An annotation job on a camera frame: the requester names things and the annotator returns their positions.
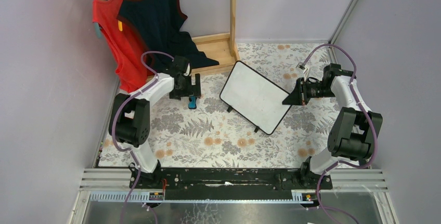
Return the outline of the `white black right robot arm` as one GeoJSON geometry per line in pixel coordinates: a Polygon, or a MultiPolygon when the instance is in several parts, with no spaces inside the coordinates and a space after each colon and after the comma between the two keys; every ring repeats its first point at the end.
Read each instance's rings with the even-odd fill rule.
{"type": "Polygon", "coordinates": [[[331,97],[337,100],[340,112],[329,132],[327,147],[302,164],[304,176],[327,174],[340,164],[356,167],[355,161],[372,160],[377,154],[383,117],[363,102],[353,71],[331,63],[325,66],[322,80],[297,79],[282,103],[305,106],[313,98],[331,97]]]}

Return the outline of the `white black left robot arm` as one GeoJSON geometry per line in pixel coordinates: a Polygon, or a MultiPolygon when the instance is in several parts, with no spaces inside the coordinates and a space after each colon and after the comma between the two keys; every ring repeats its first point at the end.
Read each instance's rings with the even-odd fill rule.
{"type": "Polygon", "coordinates": [[[171,64],[161,73],[130,94],[115,96],[109,122],[109,134],[119,151],[128,151],[141,173],[152,174],[160,167],[147,139],[150,135],[151,108],[163,97],[180,100],[187,97],[189,108],[196,109],[201,96],[201,75],[193,74],[189,60],[171,58],[171,64]]]}

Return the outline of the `white whiteboard black frame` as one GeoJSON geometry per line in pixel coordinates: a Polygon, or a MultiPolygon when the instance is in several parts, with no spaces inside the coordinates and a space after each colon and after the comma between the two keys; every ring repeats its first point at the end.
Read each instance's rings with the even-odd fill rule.
{"type": "Polygon", "coordinates": [[[282,101],[289,93],[242,61],[237,61],[219,94],[228,111],[236,111],[255,126],[271,135],[291,106],[282,101]]]}

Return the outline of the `blue whiteboard eraser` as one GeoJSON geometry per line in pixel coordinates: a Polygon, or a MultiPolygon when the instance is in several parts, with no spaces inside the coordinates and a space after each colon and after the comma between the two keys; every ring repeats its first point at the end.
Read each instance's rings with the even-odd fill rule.
{"type": "Polygon", "coordinates": [[[197,97],[190,96],[189,103],[188,103],[188,109],[195,110],[196,108],[197,108],[197,97]]]}

